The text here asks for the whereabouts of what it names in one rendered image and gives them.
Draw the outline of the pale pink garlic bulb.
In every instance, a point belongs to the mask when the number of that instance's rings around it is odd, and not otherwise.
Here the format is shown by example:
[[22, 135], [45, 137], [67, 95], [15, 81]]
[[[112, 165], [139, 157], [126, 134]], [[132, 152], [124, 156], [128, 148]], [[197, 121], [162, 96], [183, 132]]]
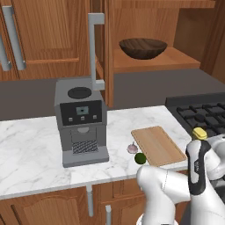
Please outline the pale pink garlic bulb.
[[138, 148], [137, 148], [137, 146], [134, 143], [129, 144], [127, 146], [127, 152], [129, 154], [136, 154], [138, 152]]

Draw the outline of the green lime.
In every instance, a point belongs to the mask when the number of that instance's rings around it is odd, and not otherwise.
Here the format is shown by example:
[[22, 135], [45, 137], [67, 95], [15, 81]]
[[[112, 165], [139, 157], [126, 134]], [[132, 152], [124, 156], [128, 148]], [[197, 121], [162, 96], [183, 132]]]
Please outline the green lime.
[[146, 163], [146, 156], [143, 153], [136, 153], [134, 156], [134, 160], [138, 164], [145, 164]]

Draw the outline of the wooden cutting board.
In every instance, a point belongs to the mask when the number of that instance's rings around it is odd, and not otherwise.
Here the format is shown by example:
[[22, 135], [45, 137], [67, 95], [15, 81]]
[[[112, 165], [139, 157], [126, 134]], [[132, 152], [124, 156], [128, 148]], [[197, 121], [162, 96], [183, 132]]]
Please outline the wooden cutting board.
[[131, 134], [150, 165], [164, 166], [186, 159], [186, 155], [162, 127], [136, 129]]

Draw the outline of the open wooden cabinet door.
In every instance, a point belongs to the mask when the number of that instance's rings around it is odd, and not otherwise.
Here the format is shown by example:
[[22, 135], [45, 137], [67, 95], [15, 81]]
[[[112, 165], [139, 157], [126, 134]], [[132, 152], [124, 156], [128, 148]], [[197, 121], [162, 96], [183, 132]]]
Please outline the open wooden cabinet door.
[[95, 66], [97, 79], [105, 81], [105, 89], [101, 94], [105, 104], [113, 107], [113, 16], [110, 12], [113, 0], [90, 0], [90, 10], [92, 13], [104, 13], [105, 23], [95, 25]]
[[213, 20], [200, 68], [225, 84], [225, 0], [215, 0]]

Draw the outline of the dark wooden bowl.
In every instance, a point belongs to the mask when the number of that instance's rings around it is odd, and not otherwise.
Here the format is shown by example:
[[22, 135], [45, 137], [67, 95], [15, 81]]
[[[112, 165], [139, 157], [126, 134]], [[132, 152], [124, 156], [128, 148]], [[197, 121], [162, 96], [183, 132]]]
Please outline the dark wooden bowl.
[[126, 55], [137, 60], [154, 59], [167, 48], [164, 41], [145, 38], [121, 40], [119, 45]]

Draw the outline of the yellow condiment bottle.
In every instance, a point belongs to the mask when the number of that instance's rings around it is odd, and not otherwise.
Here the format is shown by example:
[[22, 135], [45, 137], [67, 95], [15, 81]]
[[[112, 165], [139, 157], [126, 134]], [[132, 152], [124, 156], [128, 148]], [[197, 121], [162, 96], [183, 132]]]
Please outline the yellow condiment bottle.
[[201, 127], [195, 127], [192, 131], [192, 138], [194, 140], [205, 140], [207, 138], [207, 132]]

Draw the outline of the wooden base cabinet door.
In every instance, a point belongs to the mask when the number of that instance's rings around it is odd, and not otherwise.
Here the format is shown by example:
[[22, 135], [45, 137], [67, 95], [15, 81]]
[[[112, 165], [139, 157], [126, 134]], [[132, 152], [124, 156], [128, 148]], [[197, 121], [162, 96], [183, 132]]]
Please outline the wooden base cabinet door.
[[143, 214], [146, 198], [136, 179], [94, 185], [94, 216], [91, 225], [106, 224], [105, 206], [111, 206], [111, 225], [136, 225]]
[[86, 189], [0, 200], [0, 225], [88, 225]]

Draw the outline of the grey coffee machine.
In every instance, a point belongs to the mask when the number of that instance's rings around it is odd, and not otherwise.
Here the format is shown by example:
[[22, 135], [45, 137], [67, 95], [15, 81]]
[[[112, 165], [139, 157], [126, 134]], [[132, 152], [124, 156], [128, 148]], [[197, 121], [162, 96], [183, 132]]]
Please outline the grey coffee machine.
[[106, 147], [107, 108], [91, 79], [59, 79], [54, 111], [64, 168], [109, 161]]

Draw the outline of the black gas hob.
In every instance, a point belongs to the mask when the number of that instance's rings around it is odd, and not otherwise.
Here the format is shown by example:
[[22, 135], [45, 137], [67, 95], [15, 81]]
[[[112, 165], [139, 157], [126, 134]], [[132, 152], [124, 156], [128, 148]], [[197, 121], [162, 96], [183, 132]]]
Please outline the black gas hob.
[[225, 92], [170, 97], [165, 106], [189, 135], [196, 127], [208, 137], [225, 134]]

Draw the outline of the wooden wall cabinet with shelf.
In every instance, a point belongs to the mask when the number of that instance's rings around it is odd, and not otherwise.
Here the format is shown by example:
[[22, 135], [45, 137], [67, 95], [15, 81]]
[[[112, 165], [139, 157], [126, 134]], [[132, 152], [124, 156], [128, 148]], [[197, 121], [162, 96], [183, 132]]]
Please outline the wooden wall cabinet with shelf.
[[[109, 0], [108, 12], [115, 73], [203, 67], [225, 28], [225, 0]], [[119, 45], [131, 38], [162, 40], [167, 48], [136, 60]]]

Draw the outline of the closed wooden wall cabinet door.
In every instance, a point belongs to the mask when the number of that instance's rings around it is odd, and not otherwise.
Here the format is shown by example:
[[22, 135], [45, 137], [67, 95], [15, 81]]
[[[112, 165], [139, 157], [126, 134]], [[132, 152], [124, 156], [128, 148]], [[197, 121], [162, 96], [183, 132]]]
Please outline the closed wooden wall cabinet door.
[[89, 0], [11, 0], [26, 68], [22, 79], [89, 74]]
[[11, 49], [11, 43], [9, 39], [9, 34], [6, 29], [6, 24], [4, 21], [4, 14], [2, 10], [2, 5], [0, 4], [0, 37], [3, 41], [4, 52], [6, 53], [7, 61], [10, 62], [11, 69], [4, 71], [2, 63], [0, 61], [0, 81], [16, 81], [19, 79], [17, 66]]

